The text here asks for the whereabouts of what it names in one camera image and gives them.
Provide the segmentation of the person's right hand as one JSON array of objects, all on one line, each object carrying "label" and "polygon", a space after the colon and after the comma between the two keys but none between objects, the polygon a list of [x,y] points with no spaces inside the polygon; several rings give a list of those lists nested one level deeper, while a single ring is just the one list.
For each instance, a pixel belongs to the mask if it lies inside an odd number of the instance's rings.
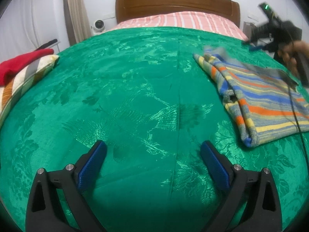
[{"label": "person's right hand", "polygon": [[297,61],[294,57],[297,52],[304,54],[308,58],[308,43],[300,40],[291,42],[284,46],[282,49],[279,49],[278,55],[283,59],[283,62],[285,63],[285,66],[288,68],[288,70],[295,77],[299,78],[300,75],[297,69]]}]

